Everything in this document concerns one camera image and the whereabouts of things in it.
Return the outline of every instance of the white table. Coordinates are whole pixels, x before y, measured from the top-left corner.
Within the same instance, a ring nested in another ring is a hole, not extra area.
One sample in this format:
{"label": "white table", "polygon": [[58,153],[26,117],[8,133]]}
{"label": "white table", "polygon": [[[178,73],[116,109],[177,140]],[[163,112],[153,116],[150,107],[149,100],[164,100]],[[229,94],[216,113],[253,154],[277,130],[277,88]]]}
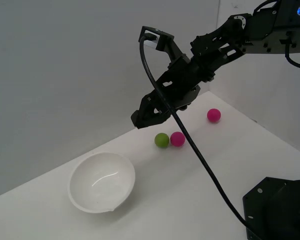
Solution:
{"label": "white table", "polygon": [[[206,120],[218,108],[222,121]],[[180,112],[194,141],[234,206],[264,177],[300,179],[300,152],[210,92]],[[0,240],[245,240],[245,228],[228,209],[188,144],[159,149],[157,133],[178,131],[173,119],[134,129],[0,196]],[[67,195],[78,161],[99,151],[128,157],[134,189],[114,212],[76,209]]]}

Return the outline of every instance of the ball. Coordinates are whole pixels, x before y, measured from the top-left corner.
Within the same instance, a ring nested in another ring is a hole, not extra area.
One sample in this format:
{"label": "ball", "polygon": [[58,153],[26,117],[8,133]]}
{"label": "ball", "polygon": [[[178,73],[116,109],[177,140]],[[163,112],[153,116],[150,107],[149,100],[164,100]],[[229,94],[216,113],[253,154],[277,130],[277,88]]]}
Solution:
{"label": "ball", "polygon": [[211,123],[217,123],[221,118],[221,112],[216,108],[212,108],[208,111],[206,117]]}
{"label": "ball", "polygon": [[185,143],[186,137],[182,132],[176,131],[172,133],[170,141],[173,146],[181,147]]}
{"label": "ball", "polygon": [[169,145],[169,136],[165,133],[159,133],[154,138],[154,143],[159,148],[166,148]]}

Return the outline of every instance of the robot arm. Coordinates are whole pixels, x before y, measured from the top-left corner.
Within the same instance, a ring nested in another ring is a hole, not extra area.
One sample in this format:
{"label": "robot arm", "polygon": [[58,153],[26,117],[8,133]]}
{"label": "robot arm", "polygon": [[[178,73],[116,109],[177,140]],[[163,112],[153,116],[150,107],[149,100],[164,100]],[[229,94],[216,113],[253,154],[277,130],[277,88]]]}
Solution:
{"label": "robot arm", "polygon": [[[274,6],[263,6],[276,2]],[[211,82],[215,71],[244,54],[285,54],[288,62],[300,68],[290,53],[300,53],[300,0],[268,0],[254,11],[232,15],[217,30],[197,36],[191,45],[189,59],[174,42],[174,36],[143,26],[142,36],[154,40],[145,45],[166,52],[171,63],[156,81],[176,110],[185,110],[199,94],[200,82]],[[139,110],[131,120],[138,129],[165,122],[171,113],[153,90],[142,98]]]}

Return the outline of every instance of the pink ball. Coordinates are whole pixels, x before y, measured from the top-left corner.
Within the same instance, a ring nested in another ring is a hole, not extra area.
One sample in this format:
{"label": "pink ball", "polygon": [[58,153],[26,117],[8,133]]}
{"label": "pink ball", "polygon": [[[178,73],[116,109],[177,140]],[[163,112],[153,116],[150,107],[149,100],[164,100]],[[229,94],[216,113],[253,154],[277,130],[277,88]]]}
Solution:
{"label": "pink ball", "polygon": [[176,131],[172,133],[170,142],[175,147],[181,147],[186,141],[186,137],[182,132]]}
{"label": "pink ball", "polygon": [[217,123],[221,118],[221,112],[216,108],[211,108],[206,114],[206,117],[211,123]]}

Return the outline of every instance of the white wall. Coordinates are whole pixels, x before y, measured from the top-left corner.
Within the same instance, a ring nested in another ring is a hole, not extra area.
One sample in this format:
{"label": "white wall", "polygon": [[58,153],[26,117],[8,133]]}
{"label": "white wall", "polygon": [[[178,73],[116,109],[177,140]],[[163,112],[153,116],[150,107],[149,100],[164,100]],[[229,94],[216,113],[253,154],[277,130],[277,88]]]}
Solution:
{"label": "white wall", "polygon": [[[218,26],[264,0],[221,0]],[[300,63],[300,54],[291,58]],[[210,91],[300,150],[300,69],[282,55],[245,55],[221,67]]]}
{"label": "white wall", "polygon": [[[152,90],[139,56],[142,25],[175,35],[189,54],[197,34],[215,29],[218,6],[0,0],[0,194],[131,130],[130,115]],[[159,77],[168,56],[146,54]]]}

